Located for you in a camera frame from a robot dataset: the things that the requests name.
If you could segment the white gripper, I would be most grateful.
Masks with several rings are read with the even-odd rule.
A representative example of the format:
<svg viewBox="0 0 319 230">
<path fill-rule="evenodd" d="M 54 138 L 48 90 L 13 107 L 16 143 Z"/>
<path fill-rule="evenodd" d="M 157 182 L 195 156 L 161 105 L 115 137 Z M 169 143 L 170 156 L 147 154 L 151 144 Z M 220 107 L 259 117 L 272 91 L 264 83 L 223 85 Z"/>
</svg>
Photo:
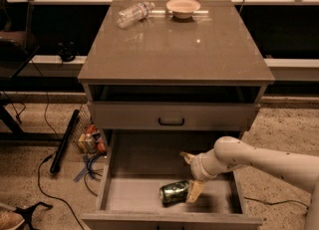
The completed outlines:
<svg viewBox="0 0 319 230">
<path fill-rule="evenodd" d="M 202 153 L 194 155 L 183 151 L 179 155 L 183 157 L 187 164 L 190 164 L 191 174 L 195 179 L 189 183 L 186 197 L 187 203 L 194 203 L 204 190 L 205 183 L 203 181 L 212 180 L 216 175 L 209 173 L 204 168 Z"/>
</svg>

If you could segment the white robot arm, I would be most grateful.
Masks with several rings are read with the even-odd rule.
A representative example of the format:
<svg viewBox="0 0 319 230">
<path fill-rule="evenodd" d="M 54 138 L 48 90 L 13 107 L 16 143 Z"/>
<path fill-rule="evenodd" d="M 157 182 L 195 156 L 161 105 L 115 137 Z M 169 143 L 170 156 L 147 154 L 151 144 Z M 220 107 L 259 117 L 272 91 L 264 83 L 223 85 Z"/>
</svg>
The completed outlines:
<svg viewBox="0 0 319 230">
<path fill-rule="evenodd" d="M 310 193 L 304 230 L 319 229 L 318 156 L 257 148 L 231 136 L 219 138 L 208 152 L 180 155 L 190 165 L 193 176 L 186 198 L 188 203 L 195 202 L 205 183 L 218 174 L 251 166 Z"/>
</svg>

